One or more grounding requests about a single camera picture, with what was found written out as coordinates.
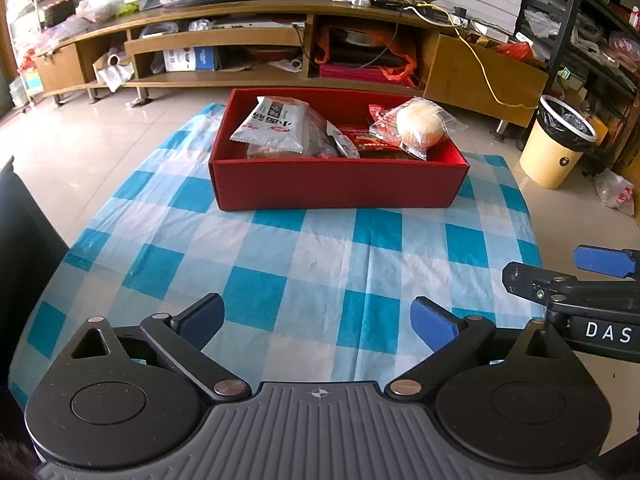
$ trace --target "cabinet leg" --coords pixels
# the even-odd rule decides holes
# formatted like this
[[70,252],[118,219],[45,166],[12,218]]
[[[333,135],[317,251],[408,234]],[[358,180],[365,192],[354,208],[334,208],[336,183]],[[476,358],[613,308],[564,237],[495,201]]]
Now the cabinet leg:
[[95,88],[87,88],[86,91],[89,94],[89,104],[96,104],[100,100],[100,98],[98,97],[98,92]]
[[504,142],[504,133],[507,130],[507,126],[509,126],[507,121],[500,121],[494,131],[493,138],[498,142]]
[[139,86],[136,90],[138,90],[138,97],[133,101],[127,103],[127,106],[130,108],[137,108],[139,106],[144,106],[149,104],[153,99],[149,97],[149,90],[147,88],[143,88]]

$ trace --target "red cardboard box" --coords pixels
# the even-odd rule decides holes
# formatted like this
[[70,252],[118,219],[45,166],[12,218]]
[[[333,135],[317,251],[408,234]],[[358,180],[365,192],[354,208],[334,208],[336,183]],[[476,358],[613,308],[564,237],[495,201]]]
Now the red cardboard box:
[[247,145],[230,137],[258,104],[260,95],[306,101],[338,127],[368,127],[369,104],[395,108],[409,99],[396,94],[336,89],[233,90],[209,159],[216,200],[224,211],[449,207],[469,170],[469,164],[450,139],[431,148],[428,161],[247,159]]

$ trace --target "blue and white tablecloth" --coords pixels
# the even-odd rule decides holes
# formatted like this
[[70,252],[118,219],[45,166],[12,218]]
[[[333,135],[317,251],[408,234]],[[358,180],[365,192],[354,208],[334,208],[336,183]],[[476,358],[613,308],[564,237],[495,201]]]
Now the blue and white tablecloth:
[[448,209],[229,213],[207,169],[223,111],[207,107],[156,149],[70,249],[14,355],[22,405],[87,317],[133,325],[208,292],[222,295],[226,317],[203,352],[254,390],[262,380],[384,387],[431,353],[410,326],[416,296],[498,326],[542,314],[501,283],[505,264],[539,265],[540,254],[500,156],[466,154]]

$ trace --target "cabinet drawer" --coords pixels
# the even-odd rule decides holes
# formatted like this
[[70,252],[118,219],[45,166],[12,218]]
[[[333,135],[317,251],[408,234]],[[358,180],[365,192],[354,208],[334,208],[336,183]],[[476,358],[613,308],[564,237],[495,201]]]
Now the cabinet drawer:
[[[498,99],[535,108],[546,84],[546,73],[481,46],[471,45],[481,59]],[[424,97],[527,126],[534,110],[498,104],[482,69],[458,38],[433,34],[423,45],[428,78]]]
[[53,92],[86,83],[76,44],[70,44],[50,56],[35,59],[45,92]]

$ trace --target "bread bun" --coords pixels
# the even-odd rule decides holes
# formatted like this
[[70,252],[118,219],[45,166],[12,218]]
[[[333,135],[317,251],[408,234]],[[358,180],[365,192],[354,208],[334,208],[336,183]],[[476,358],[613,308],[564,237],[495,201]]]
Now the bread bun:
[[398,112],[396,127],[405,145],[422,152],[442,140],[444,127],[438,108],[430,102],[416,100]]

